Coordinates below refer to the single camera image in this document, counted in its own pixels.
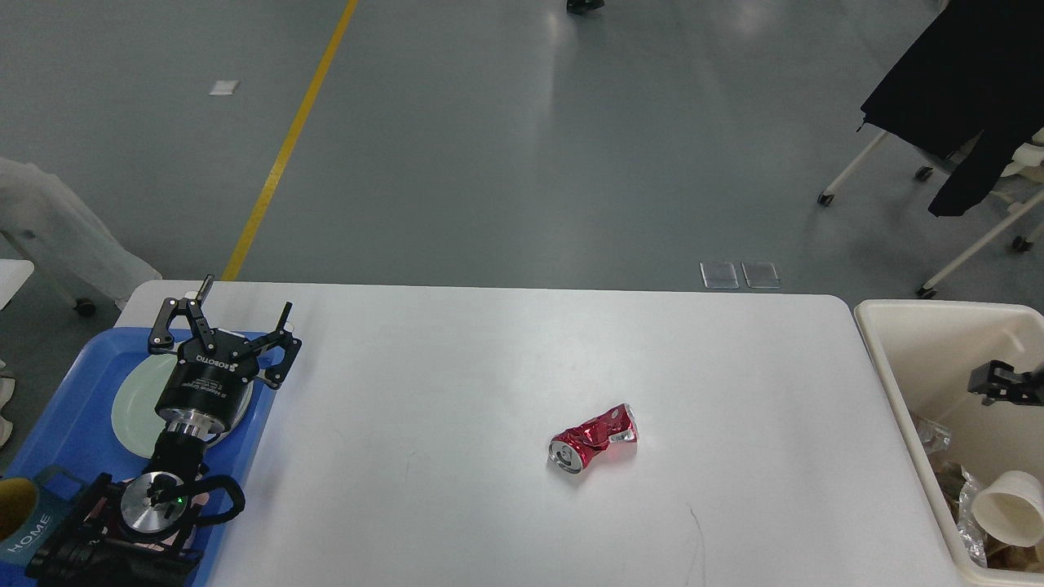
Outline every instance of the beige bin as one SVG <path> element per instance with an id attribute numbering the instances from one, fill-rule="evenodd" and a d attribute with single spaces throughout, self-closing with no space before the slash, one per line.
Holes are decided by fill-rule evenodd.
<path id="1" fill-rule="evenodd" d="M 968 393 L 973 369 L 1000 359 L 1019 372 L 1044 362 L 1044 316 L 1025 306 L 975 302 L 869 300 L 856 323 L 884 384 L 906 447 L 954 564 L 984 585 L 1040 585 L 1044 574 L 986 569 L 968 557 L 921 448 L 908 412 L 953 431 L 947 461 L 983 485 L 1009 470 L 1044 479 L 1044 407 L 997 402 Z"/>

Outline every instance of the epoxy floor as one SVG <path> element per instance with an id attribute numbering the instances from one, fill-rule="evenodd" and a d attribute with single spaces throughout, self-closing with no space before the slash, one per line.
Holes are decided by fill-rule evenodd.
<path id="1" fill-rule="evenodd" d="M 239 279 L 702 291 L 701 261 L 772 261 L 779 291 L 855 305 L 911 298 L 1003 215 L 931 216 L 945 177 L 914 182 L 898 140 L 815 204 L 934 0 L 607 4 L 360 0 Z M 0 157 L 56 173 L 164 276 L 219 275 L 343 8 L 9 0 Z M 1040 219 L 939 298 L 1042 308 L 1039 253 L 1005 248 Z M 0 467 L 112 326 L 99 305 L 76 316 L 38 274 L 0 312 Z"/>

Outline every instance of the white plate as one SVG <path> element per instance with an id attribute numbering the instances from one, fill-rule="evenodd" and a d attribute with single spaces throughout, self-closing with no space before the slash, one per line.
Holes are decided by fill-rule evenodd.
<path id="1" fill-rule="evenodd" d="M 113 431 L 127 450 L 149 459 L 156 439 L 166 427 L 156 415 L 170 373 L 177 363 L 175 355 L 149 355 L 127 375 L 113 400 Z"/>

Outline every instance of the blue tray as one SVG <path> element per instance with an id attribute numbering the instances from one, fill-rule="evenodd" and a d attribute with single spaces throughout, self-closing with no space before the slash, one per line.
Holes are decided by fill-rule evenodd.
<path id="1" fill-rule="evenodd" d="M 189 337 L 187 330 L 171 331 L 174 339 Z M 114 479 L 141 474 L 148 463 L 128 451 L 116 439 L 112 426 L 112 408 L 116 392 L 126 376 L 148 357 L 148 328 L 113 328 L 92 338 L 79 352 L 28 440 L 7 468 L 8 477 L 31 477 L 41 469 L 56 463 L 73 475 L 94 480 L 98 473 L 111 473 Z M 259 333 L 243 332 L 248 338 Z M 282 359 L 282 349 L 261 356 L 264 369 Z M 259 381 L 242 421 L 228 438 L 207 451 L 206 463 L 212 474 L 232 475 L 242 485 L 254 461 L 261 432 L 264 430 L 275 392 Z M 203 513 L 214 514 L 231 506 L 228 496 L 212 499 Z M 246 496 L 246 511 L 251 511 Z M 193 548 L 204 550 L 203 562 L 185 585 L 203 587 L 213 569 L 224 525 L 207 526 L 196 532 Z M 0 585 L 31 586 L 35 581 L 25 577 L 25 569 L 0 563 Z"/>

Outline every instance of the red aluminum can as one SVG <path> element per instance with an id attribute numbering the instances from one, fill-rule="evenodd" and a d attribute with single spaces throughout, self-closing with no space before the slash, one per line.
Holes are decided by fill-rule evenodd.
<path id="1" fill-rule="evenodd" d="M 576 474 L 615 442 L 638 442 L 635 415 L 625 403 L 556 435 L 547 447 L 547 455 L 562 470 Z"/>

